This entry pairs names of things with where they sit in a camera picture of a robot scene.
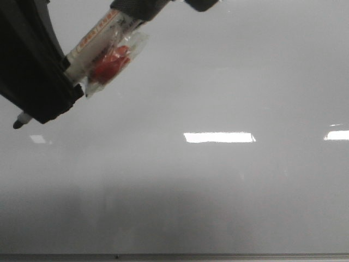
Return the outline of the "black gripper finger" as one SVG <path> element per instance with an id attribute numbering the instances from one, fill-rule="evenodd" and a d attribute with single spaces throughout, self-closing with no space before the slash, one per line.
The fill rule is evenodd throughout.
<path id="1" fill-rule="evenodd" d="M 41 124 L 83 96 L 52 27 L 48 1 L 1 1 L 1 95 L 21 109 L 15 124 Z"/>
<path id="2" fill-rule="evenodd" d="M 204 12 L 218 3 L 218 0 L 185 0 L 187 5 L 198 12 Z M 142 21 L 151 21 L 168 4 L 169 0 L 115 0 L 110 8 L 121 11 Z"/>

